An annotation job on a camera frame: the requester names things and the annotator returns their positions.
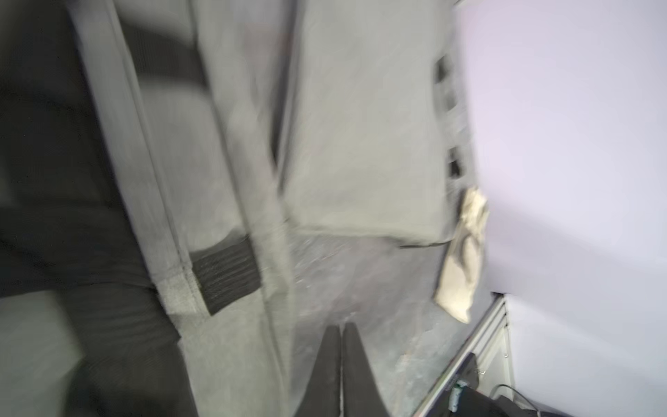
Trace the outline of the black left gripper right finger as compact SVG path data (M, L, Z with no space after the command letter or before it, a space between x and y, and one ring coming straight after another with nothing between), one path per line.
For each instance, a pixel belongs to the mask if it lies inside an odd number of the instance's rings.
M389 417L376 385L359 328L348 322L342 332L342 391L345 417Z

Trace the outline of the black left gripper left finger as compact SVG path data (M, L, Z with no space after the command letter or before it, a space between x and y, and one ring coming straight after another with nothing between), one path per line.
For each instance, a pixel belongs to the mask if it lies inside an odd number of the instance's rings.
M340 416L341 334L328 326L321 340L313 371L296 417Z

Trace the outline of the grey bag with black straps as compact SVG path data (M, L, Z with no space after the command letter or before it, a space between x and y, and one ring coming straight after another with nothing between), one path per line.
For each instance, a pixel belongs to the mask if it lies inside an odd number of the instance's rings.
M288 415L281 31L239 7L1 4L2 415Z

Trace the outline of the grey laptop bag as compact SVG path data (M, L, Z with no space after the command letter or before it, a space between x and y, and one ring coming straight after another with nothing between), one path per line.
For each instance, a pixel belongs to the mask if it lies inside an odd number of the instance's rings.
M279 152L298 229L450 241L475 181L452 1L300 1Z

